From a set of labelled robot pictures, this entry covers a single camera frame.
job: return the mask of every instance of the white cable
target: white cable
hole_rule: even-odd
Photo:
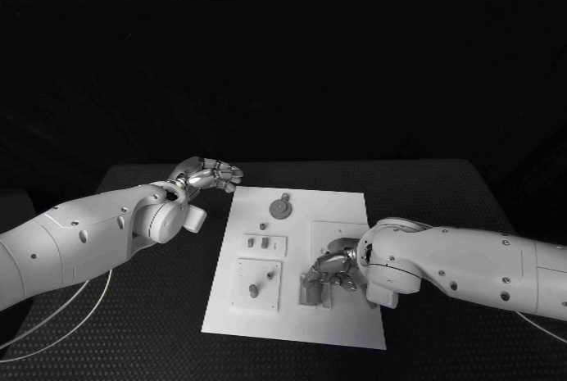
[[[0,361],[0,363],[9,363],[9,362],[19,361],[19,360],[22,360],[22,359],[30,358],[31,356],[40,354],[40,353],[44,352],[45,350],[50,350],[57,344],[60,344],[60,342],[63,342],[63,341],[69,338],[69,336],[71,336],[71,334],[79,330],[79,328],[82,328],[83,324],[87,322],[90,316],[93,315],[93,313],[94,313],[96,310],[97,310],[99,305],[100,305],[102,302],[103,302],[103,298],[105,298],[105,295],[107,294],[109,285],[110,285],[110,279],[112,279],[112,278],[113,278],[113,270],[109,271],[107,285],[105,286],[105,290],[103,290],[102,297],[99,298],[99,302],[96,303],[92,312],[87,314],[87,317],[84,318],[84,320],[82,321],[82,323],[71,329],[71,331],[69,332],[69,334],[66,334],[66,336],[64,336],[63,338],[60,338],[58,340],[56,340],[56,342],[51,343],[47,347],[44,347],[40,351],[32,352],[31,354],[28,354],[28,355],[25,355],[25,356],[19,356],[18,358],[5,359],[5,360]]]
[[[552,333],[543,326],[540,326],[523,313],[517,311],[517,314],[540,329],[543,330],[550,336],[553,336],[561,342],[567,343],[565,338],[561,338],[555,333]]]
[[[11,344],[14,344],[15,342],[19,342],[31,333],[34,333],[35,330],[38,330],[48,322],[50,320],[63,312],[63,310],[66,309],[66,307],[71,304],[71,302],[76,300],[76,298],[80,296],[80,293],[83,292],[83,290],[87,287],[89,281],[86,281],[86,283],[83,284],[82,288],[79,289],[79,291],[76,292],[76,295],[71,297],[71,299],[66,302],[66,304],[60,307],[60,309],[56,311],[56,313],[27,332],[24,332],[19,336],[17,336],[9,342],[6,342],[2,346],[0,346],[0,350],[4,348],[6,348]]]

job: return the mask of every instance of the dark backdrop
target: dark backdrop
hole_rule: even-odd
[[[461,157],[546,236],[563,4],[2,0],[0,186],[41,211],[92,194],[115,164]]]

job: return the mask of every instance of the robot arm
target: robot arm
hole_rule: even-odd
[[[194,157],[168,181],[66,202],[0,234],[0,310],[100,276],[183,227],[198,233],[207,213],[191,200],[203,188],[234,192],[243,175],[223,161]]]
[[[559,245],[386,219],[359,241],[356,254],[344,249],[343,256],[367,278],[369,300],[383,306],[396,308],[399,294],[418,293],[426,279],[451,297],[567,320],[567,253]],[[308,277],[304,285],[317,280]]]

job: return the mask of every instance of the black table surface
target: black table surface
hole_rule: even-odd
[[[242,163],[243,185],[366,194],[372,225],[399,216],[432,225],[514,234],[511,223],[465,160]],[[174,165],[116,166],[100,192],[164,180]],[[387,351],[201,333],[232,195],[204,191],[198,234],[145,249],[115,270],[99,311],[77,333],[28,360],[0,365],[0,379],[567,379],[567,345],[519,315],[452,299],[428,282],[383,308]],[[106,283],[97,278],[54,321],[6,359],[71,330]],[[31,328],[79,286],[45,293],[24,323]],[[567,336],[565,322],[532,317]]]

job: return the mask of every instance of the dark table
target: dark table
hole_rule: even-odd
[[[360,192],[372,225],[400,216],[432,225],[514,234],[506,213],[472,164],[464,160],[239,164],[243,185]],[[116,166],[100,191],[168,177],[174,165]],[[232,195],[207,190],[200,234],[144,250],[115,270],[100,310],[56,348],[0,365],[0,379],[567,379],[567,346],[517,314],[451,299],[423,283],[383,309],[389,350],[325,346],[201,333]],[[11,349],[21,356],[61,337],[89,313],[106,283],[87,292],[41,331]],[[79,287],[37,298],[24,330],[67,301]],[[537,319],[567,336],[566,324]]]

